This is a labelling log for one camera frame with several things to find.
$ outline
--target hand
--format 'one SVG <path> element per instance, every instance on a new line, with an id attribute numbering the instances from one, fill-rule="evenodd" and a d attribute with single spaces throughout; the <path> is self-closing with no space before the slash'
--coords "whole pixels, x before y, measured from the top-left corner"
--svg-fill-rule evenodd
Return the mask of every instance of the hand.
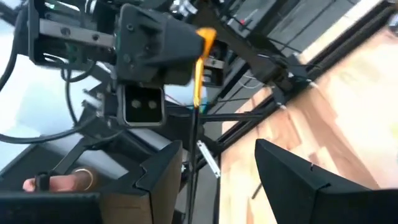
<path id="1" fill-rule="evenodd" d="M 75 169 L 70 175 L 58 175 L 50 178 L 51 192 L 88 191 L 96 185 L 97 175 L 93 169 L 84 167 Z M 35 190 L 35 179 L 27 179 L 22 187 L 26 192 Z"/>

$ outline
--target robotic arm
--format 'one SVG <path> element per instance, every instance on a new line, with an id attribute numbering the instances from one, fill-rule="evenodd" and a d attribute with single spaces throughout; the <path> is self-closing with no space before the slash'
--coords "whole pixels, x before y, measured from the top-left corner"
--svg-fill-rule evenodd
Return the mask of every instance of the robotic arm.
<path id="1" fill-rule="evenodd" d="M 88 4 L 84 10 L 93 13 L 92 19 L 65 15 L 57 9 L 59 3 L 29 1 L 29 58 L 51 67 L 60 64 L 48 55 L 74 64 L 92 60 L 113 65 L 114 81 L 104 93 L 100 114 L 127 128 L 164 124 L 163 87 L 188 84 L 204 38 L 196 27 L 153 9 L 122 1 Z M 107 19 L 95 19 L 98 14 Z"/>

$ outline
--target wooden table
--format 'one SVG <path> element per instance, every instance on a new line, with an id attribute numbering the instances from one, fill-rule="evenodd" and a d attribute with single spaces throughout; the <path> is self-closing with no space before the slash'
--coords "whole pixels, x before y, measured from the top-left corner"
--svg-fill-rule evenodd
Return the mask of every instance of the wooden table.
<path id="1" fill-rule="evenodd" d="M 302 55 L 310 60 L 378 1 L 361 1 Z M 398 37 L 380 30 L 222 155 L 220 224 L 276 223 L 260 183 L 254 143 L 263 138 L 371 189 L 398 187 Z M 258 91 L 237 112 L 271 91 Z M 232 127 L 225 122 L 223 131 Z"/>

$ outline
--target yellow handle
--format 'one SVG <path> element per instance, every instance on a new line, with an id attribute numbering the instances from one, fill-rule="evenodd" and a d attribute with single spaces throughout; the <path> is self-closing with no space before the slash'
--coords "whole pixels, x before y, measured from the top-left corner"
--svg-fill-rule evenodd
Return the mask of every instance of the yellow handle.
<path id="1" fill-rule="evenodd" d="M 217 32 L 213 28 L 201 28 L 197 30 L 197 34 L 204 38 L 205 47 L 202 56 L 198 59 L 195 66 L 195 89 L 193 92 L 193 106 L 195 108 L 199 108 L 201 104 L 201 88 L 203 73 L 205 72 L 205 60 L 209 57 Z"/>

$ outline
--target ring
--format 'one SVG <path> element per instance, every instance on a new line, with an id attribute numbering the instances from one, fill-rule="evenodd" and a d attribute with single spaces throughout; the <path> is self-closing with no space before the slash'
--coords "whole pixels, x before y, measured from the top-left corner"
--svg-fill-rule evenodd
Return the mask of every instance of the ring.
<path id="1" fill-rule="evenodd" d="M 94 182 L 94 175 L 91 173 L 91 171 L 89 171 L 88 169 L 84 169 L 84 168 L 82 168 L 82 169 L 77 169 L 77 170 L 74 171 L 74 173 L 79 172 L 79 171 L 80 171 L 80 172 L 81 172 L 81 171 L 86 172 L 86 173 L 88 173 L 88 175 L 90 175 L 90 178 L 91 178 L 90 184 L 88 185 L 88 187 L 86 187 L 86 189 L 83 190 L 83 191 L 86 191 L 86 190 L 88 190 L 88 189 L 93 185 L 93 182 Z"/>

